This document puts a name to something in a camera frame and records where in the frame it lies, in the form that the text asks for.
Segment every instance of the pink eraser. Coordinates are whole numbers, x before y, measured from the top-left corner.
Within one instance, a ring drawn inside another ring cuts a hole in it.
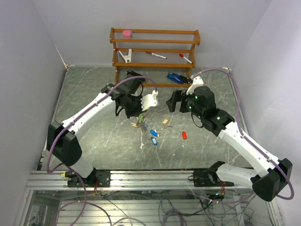
[[[124,30],[122,32],[122,35],[123,35],[124,38],[131,38],[132,37],[132,33],[133,33],[133,31],[131,31],[131,30]]]

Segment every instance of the small object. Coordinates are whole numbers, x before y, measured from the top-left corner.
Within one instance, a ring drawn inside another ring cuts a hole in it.
[[[142,111],[148,110],[150,107],[158,106],[158,99],[157,99],[158,91],[152,92],[152,94],[148,94],[141,99]]]
[[[183,57],[187,62],[192,64],[192,61],[189,60],[188,58],[184,57],[184,55],[182,53],[179,54],[180,57]]]
[[[181,75],[178,75],[176,73],[173,73],[173,72],[169,72],[167,74],[167,78],[170,79],[171,81],[174,81],[175,83],[178,83],[178,84],[190,84],[192,82],[191,79],[188,79],[184,76],[181,76]]]
[[[124,38],[132,38],[132,35],[133,35],[133,31],[132,30],[124,30],[122,32],[122,36]]]
[[[169,118],[165,118],[164,120],[163,120],[163,125],[166,125],[167,123],[168,123],[168,121],[169,121]]]
[[[187,139],[187,135],[186,135],[186,132],[185,132],[185,131],[182,131],[182,137],[183,137],[184,140]]]
[[[140,123],[139,125],[140,125],[139,127],[142,129],[142,131],[143,131],[143,132],[146,132],[147,126],[146,126],[145,122],[142,122],[142,123]]]
[[[151,138],[151,141],[152,141],[152,143],[153,143],[155,146],[158,145],[157,139],[156,139],[155,137],[152,137],[152,138]]]
[[[159,134],[157,133],[157,131],[156,131],[155,129],[152,129],[152,130],[150,131],[150,133],[151,133],[152,135],[154,135],[156,138],[159,137]]]
[[[125,60],[126,64],[132,62],[132,49],[131,48],[128,49],[128,54],[126,56],[123,55],[120,50],[118,52],[122,56],[122,58]]]
[[[167,129],[168,127],[172,127],[172,126],[167,126],[167,125],[164,125],[164,128],[165,128],[165,129]]]
[[[139,122],[144,122],[144,114],[140,114],[139,116],[138,116],[138,121]]]
[[[137,123],[131,123],[132,127],[138,128],[139,126],[137,126]]]
[[[152,53],[152,52],[150,52],[150,51],[145,51],[147,54],[151,54],[151,55],[154,55],[154,56],[156,56],[156,57],[161,57],[161,58],[164,58],[164,59],[166,59],[167,60],[167,57],[165,57],[165,56],[161,56],[161,55],[158,55],[158,54],[155,54],[155,53]]]

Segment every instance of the marker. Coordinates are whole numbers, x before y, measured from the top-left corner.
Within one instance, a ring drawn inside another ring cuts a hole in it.
[[[190,61],[189,59],[187,59],[186,57],[184,57],[184,55],[182,53],[179,54],[180,57],[183,57],[187,62],[192,64],[192,61]]]
[[[145,52],[148,53],[148,54],[154,55],[154,56],[156,56],[156,57],[161,57],[161,58],[167,59],[167,57],[165,57],[165,56],[161,56],[161,55],[152,53],[152,52],[150,52],[150,51],[145,51]]]

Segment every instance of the blue stapler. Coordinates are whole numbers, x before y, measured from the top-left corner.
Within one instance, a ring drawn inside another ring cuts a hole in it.
[[[178,74],[173,73],[173,72],[169,72],[167,74],[167,78],[174,81],[175,83],[178,83],[178,84],[184,84],[184,83],[189,84],[191,82],[191,79],[187,79],[186,77],[178,75]]]

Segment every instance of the clamp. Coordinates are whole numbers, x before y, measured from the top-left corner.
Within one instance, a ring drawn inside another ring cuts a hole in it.
[[[118,52],[120,53],[122,58],[125,60],[126,64],[130,63],[132,61],[132,59],[131,59],[132,58],[132,49],[131,48],[128,49],[128,54],[126,56],[123,55],[120,50]]]

